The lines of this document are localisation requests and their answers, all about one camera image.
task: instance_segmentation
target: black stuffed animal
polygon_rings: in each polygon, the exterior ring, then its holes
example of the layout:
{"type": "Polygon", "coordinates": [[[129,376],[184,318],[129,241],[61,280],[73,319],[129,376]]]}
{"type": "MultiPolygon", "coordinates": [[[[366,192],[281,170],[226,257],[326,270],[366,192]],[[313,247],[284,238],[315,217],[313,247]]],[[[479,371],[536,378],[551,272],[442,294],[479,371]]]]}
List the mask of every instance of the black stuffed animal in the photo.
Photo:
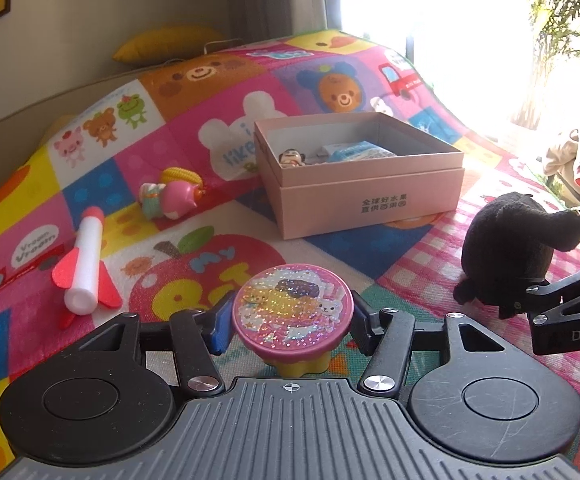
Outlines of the black stuffed animal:
{"type": "Polygon", "coordinates": [[[499,306],[500,317],[515,314],[514,304],[531,284],[545,282],[554,250],[580,243],[580,213],[547,213],[532,195],[506,193],[474,216],[463,243],[466,278],[454,287],[459,304],[475,298],[499,306]]]}

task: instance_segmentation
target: red truck print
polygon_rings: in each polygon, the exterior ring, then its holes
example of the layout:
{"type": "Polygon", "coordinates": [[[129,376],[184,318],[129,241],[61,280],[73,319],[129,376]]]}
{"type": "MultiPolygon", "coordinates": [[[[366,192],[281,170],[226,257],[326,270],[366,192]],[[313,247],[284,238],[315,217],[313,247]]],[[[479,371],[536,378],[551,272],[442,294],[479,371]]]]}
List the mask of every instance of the red truck print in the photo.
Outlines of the red truck print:
{"type": "Polygon", "coordinates": [[[381,73],[387,79],[394,95],[401,96],[403,99],[412,99],[412,88],[423,84],[419,74],[415,70],[412,70],[407,75],[403,75],[391,63],[380,65],[379,70],[381,70],[381,73]]]}

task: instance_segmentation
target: patchwork quilt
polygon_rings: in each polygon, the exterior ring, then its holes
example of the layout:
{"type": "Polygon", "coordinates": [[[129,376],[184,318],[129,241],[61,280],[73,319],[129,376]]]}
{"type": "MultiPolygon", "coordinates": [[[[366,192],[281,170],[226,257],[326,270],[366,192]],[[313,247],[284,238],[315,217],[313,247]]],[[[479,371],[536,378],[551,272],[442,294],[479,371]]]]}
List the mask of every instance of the patchwork quilt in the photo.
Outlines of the patchwork quilt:
{"type": "MultiPolygon", "coordinates": [[[[375,308],[396,306],[432,320],[458,309],[452,287],[474,214],[510,190],[532,193],[548,210],[562,207],[520,160],[444,108],[406,59],[336,30],[147,73],[85,110],[0,189],[0,394],[118,313],[100,307],[59,328],[63,291],[52,284],[51,269],[74,244],[88,206],[106,215],[102,257],[122,295],[122,311],[138,312],[144,321],[208,308],[250,276],[286,262],[326,267],[375,308]],[[254,121],[369,110],[407,121],[466,153],[456,211],[281,240],[257,174],[254,121]],[[207,193],[180,221],[148,221],[137,203],[139,188],[158,182],[171,166],[196,171],[207,193]]],[[[548,280],[578,270],[580,246],[555,254],[548,280]]],[[[499,320],[496,309],[480,304],[463,311],[531,353],[524,318],[499,320]]],[[[409,383],[435,359],[418,353],[409,383]]],[[[580,352],[538,359],[580,394],[580,352]]],[[[327,373],[356,383],[366,363],[348,336],[327,373]]],[[[237,338],[217,364],[227,383],[235,375],[274,373],[237,338]]],[[[167,354],[153,356],[150,366],[166,378],[173,374],[167,354]]],[[[580,468],[580,434],[570,457],[580,468]]],[[[12,459],[0,430],[0,470],[12,459]]]]}

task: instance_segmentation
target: white foam rocket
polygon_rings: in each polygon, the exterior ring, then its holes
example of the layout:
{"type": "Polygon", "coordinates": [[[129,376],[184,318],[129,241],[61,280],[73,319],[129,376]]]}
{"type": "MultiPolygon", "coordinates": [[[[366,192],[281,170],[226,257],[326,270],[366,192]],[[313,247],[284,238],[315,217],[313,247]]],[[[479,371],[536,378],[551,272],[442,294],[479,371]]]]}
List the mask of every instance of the white foam rocket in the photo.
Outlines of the white foam rocket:
{"type": "Polygon", "coordinates": [[[101,260],[103,220],[99,207],[88,207],[81,215],[74,248],[52,269],[52,281],[65,289],[65,306],[72,313],[62,325],[70,324],[74,316],[92,314],[99,303],[121,307],[121,296],[101,260]]]}

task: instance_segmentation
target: pink box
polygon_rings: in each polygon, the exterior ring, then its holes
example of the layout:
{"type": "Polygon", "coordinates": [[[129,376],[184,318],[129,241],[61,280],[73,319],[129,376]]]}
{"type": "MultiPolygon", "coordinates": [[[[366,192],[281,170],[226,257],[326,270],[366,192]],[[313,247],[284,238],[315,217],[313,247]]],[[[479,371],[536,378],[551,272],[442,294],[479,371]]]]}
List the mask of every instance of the pink box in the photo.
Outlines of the pink box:
{"type": "Polygon", "coordinates": [[[377,112],[255,122],[257,166],[284,240],[456,209],[463,152],[377,112]],[[282,168],[294,148],[309,159],[327,144],[367,140],[398,156],[282,168]]]}

